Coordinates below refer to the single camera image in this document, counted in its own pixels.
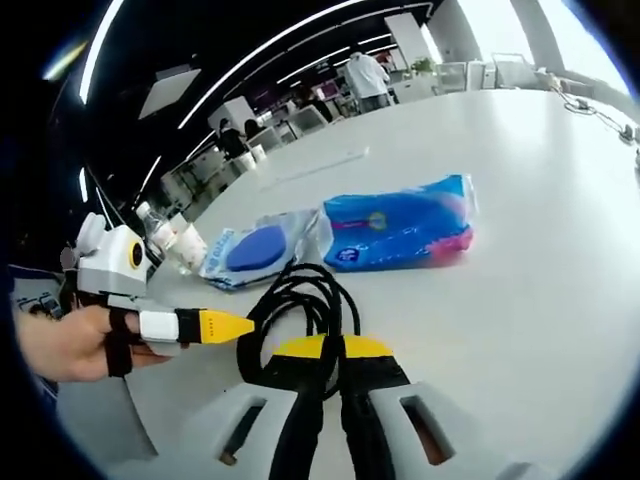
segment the white shirt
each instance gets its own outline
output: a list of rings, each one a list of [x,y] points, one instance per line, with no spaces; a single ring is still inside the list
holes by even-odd
[[[360,98],[387,94],[389,75],[378,61],[363,53],[355,53],[347,62],[347,71]]]

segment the person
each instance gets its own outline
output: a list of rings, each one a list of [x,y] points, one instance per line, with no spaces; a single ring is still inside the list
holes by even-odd
[[[220,138],[218,144],[228,158],[237,158],[248,151],[247,146],[242,141],[243,137],[244,135],[231,127],[228,118],[220,120]]]
[[[18,345],[33,373],[54,382],[95,382],[107,377],[104,340],[111,325],[106,308],[80,308],[57,322],[18,311],[14,317]],[[125,321],[132,333],[140,333],[138,315],[128,313]],[[134,368],[171,359],[154,354],[147,345],[132,346],[131,358]]]
[[[352,45],[346,68],[355,93],[362,99],[364,113],[389,106],[387,83],[390,78],[375,58],[362,53],[359,45]]]
[[[333,122],[333,115],[331,115],[329,107],[327,107],[327,104],[318,98],[318,95],[316,95],[311,88],[305,85],[300,85],[300,88],[298,89],[298,102],[300,104],[300,108],[313,105],[327,122]]]
[[[244,122],[244,134],[247,136],[247,140],[251,140],[260,132],[264,131],[264,127],[258,125],[253,118],[250,118],[246,122]]]

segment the plastic bottle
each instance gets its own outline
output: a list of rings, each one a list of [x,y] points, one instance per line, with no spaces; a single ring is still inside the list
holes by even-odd
[[[151,209],[148,202],[142,202],[136,209],[136,215],[142,220],[146,237],[156,247],[158,247],[171,265],[173,265],[182,275],[188,275],[190,270],[185,267],[179,256],[172,251],[173,246],[178,242],[178,234],[171,227],[169,220],[158,212]]]

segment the blue wet wipes pack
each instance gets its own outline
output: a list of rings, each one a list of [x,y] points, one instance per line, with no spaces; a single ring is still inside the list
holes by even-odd
[[[376,195],[341,195],[324,202],[318,242],[324,262],[339,271],[419,267],[467,250],[475,209],[463,175]]]
[[[237,290],[279,274],[306,250],[317,210],[260,218],[248,229],[225,228],[213,243],[200,276],[222,290]]]

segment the ceiling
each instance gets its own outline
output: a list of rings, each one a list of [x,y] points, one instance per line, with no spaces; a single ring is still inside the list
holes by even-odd
[[[312,70],[277,85],[282,77],[350,43],[389,33],[385,16],[406,9],[422,23],[427,11],[435,11],[441,1],[430,7],[417,0],[365,0],[309,22],[246,62],[178,129],[194,105],[241,59],[338,2],[271,0],[249,5],[239,1],[124,0],[100,50],[86,107],[78,89],[88,48],[67,77],[56,117],[67,126],[67,145],[79,150],[78,155],[100,181],[107,183],[109,178],[108,195],[130,202],[158,156],[162,160],[149,185],[184,160],[207,135],[206,119],[225,96],[245,95],[251,102],[265,90],[285,93],[291,83],[309,80]],[[98,3],[86,16],[91,33],[84,39],[93,37],[110,5]],[[390,41],[387,37],[366,47],[383,47]],[[344,58],[346,52],[330,60]],[[201,72],[177,102],[139,120],[156,73],[181,65]]]

